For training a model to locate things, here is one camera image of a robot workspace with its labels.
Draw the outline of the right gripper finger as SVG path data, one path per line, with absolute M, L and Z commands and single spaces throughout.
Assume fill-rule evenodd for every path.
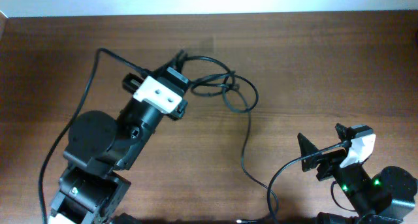
M 349 139 L 347 132 L 348 132 L 348 128 L 340 123 L 337 123 L 335 125 L 335 129 L 338 135 L 338 138 L 340 139 L 341 142 L 347 141 Z
M 309 170 L 314 169 L 318 166 L 318 159 L 321 154 L 319 153 L 316 155 L 316 153 L 319 150 L 302 133 L 299 133 L 297 135 L 297 139 L 301 152 L 301 157 L 303 157 L 302 171 L 308 172 Z

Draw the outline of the black cable dark plug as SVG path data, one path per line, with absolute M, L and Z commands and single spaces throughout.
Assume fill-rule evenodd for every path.
M 240 91 L 249 104 L 255 96 L 243 81 Z M 221 96 L 198 97 L 189 90 L 191 115 L 186 119 L 187 143 L 174 168 L 180 173 L 171 181 L 174 192 L 159 185 L 151 189 L 153 204 L 144 211 L 132 208 L 139 217 L 164 217 L 171 221 L 270 221 L 263 202 L 268 186 L 270 148 L 261 140 L 255 113 L 231 112 Z M 233 106 L 244 103 L 235 92 L 227 94 Z

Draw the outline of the black cable gold plug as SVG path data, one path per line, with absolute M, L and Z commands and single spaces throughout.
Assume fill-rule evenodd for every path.
M 184 65 L 189 61 L 205 61 L 215 64 L 223 69 L 223 72 L 221 73 L 210 74 L 192 80 L 189 84 L 188 90 L 193 95 L 206 98 L 221 96 L 225 106 L 231 112 L 239 114 L 249 114 L 257 106 L 257 103 L 259 102 L 259 92 L 257 87 L 247 78 L 236 74 L 234 70 L 231 70 L 223 62 L 208 56 L 188 56 Z M 240 91 L 240 84 L 238 83 L 239 80 L 246 83 L 253 90 L 255 99 L 252 104 L 247 102 L 246 98 Z M 243 109 L 232 105 L 227 96 L 229 92 L 235 92 L 241 98 L 244 103 Z

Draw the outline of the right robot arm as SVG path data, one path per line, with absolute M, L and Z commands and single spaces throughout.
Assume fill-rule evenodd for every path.
M 373 177 L 363 168 L 376 142 L 373 128 L 367 125 L 335 126 L 341 148 L 320 152 L 302 133 L 297 135 L 302 170 L 317 170 L 319 181 L 334 179 L 353 207 L 357 217 L 320 212 L 315 223 L 402 223 L 415 208 L 417 178 L 408 171 L 388 166 Z

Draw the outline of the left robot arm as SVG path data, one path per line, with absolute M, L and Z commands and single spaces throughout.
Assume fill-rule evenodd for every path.
M 100 48 L 135 70 L 122 81 L 132 97 L 117 118 L 91 110 L 76 110 L 63 133 L 69 143 L 63 152 L 68 166 L 50 207 L 42 207 L 43 223 L 106 223 L 131 183 L 117 171 L 131 168 L 161 120 L 182 118 L 189 80 L 181 74 L 184 52 L 151 71 Z

